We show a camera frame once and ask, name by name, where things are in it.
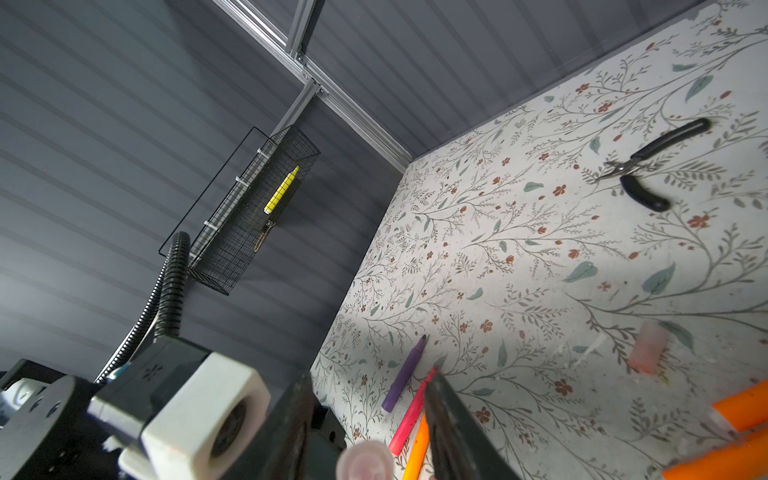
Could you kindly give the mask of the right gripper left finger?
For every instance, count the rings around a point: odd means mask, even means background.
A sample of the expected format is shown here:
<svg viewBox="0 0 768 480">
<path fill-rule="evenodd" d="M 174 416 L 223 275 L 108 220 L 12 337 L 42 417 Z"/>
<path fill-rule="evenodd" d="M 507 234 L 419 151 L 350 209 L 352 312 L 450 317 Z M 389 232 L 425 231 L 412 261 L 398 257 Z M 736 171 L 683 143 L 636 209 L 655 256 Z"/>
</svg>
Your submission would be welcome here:
<svg viewBox="0 0 768 480">
<path fill-rule="evenodd" d="M 303 479 L 314 405 L 311 374 L 303 373 L 223 479 Z"/>
</svg>

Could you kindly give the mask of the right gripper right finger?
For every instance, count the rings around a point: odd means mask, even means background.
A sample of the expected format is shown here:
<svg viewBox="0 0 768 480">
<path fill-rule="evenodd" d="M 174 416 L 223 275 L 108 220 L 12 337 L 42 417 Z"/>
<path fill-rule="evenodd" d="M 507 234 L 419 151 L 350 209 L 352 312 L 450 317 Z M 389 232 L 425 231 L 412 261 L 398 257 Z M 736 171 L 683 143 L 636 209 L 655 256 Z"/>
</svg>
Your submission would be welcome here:
<svg viewBox="0 0 768 480">
<path fill-rule="evenodd" d="M 424 408 L 437 479 L 520 479 L 439 372 L 427 383 Z"/>
</svg>

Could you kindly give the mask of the orange highlighter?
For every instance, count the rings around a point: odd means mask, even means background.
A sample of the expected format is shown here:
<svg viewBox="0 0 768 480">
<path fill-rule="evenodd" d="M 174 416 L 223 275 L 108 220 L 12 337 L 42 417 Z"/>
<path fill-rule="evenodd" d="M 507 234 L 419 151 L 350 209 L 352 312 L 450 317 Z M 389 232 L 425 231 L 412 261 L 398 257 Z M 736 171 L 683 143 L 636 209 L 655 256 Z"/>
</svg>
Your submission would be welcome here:
<svg viewBox="0 0 768 480">
<path fill-rule="evenodd" d="M 428 451 L 430 429 L 425 414 L 422 415 L 416 439 L 411 454 L 406 463 L 403 480 L 418 480 Z"/>
<path fill-rule="evenodd" d="M 767 423 L 767 381 L 715 402 L 704 420 L 727 434 L 741 434 Z"/>
<path fill-rule="evenodd" d="M 665 470 L 666 480 L 758 479 L 767 475 L 767 430 Z"/>
</svg>

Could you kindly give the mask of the translucent pink cap pair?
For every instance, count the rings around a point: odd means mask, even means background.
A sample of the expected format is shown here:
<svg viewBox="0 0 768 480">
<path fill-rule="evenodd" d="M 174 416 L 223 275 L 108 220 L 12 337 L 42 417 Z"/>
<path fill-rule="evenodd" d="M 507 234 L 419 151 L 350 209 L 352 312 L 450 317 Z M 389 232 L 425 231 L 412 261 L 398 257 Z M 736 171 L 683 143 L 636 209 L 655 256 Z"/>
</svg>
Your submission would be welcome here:
<svg viewBox="0 0 768 480">
<path fill-rule="evenodd" d="M 659 322 L 645 321 L 629 356 L 628 366 L 640 373 L 656 375 L 670 332 Z"/>
</svg>

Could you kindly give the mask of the translucent pink cap front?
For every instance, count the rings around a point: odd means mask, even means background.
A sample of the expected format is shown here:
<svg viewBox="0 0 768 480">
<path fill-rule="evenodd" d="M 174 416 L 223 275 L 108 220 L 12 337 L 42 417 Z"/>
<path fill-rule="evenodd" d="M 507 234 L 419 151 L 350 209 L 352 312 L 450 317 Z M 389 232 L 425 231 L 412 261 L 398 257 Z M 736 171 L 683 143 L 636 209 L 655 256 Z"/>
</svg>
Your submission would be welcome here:
<svg viewBox="0 0 768 480">
<path fill-rule="evenodd" d="M 342 452 L 335 475 L 337 480 L 390 480 L 394 475 L 394 457 L 380 441 L 360 442 Z"/>
</svg>

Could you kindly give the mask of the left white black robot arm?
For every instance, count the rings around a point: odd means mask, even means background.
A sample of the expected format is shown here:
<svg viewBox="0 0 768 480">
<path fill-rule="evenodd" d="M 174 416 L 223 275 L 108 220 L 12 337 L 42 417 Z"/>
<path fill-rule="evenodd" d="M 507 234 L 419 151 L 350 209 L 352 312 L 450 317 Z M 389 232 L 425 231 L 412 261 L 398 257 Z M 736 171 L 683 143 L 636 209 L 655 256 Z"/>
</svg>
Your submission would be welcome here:
<svg viewBox="0 0 768 480">
<path fill-rule="evenodd" d="M 1 371 L 3 479 L 132 479 L 118 463 L 124 445 L 95 416 L 94 383 L 29 359 Z"/>
</svg>

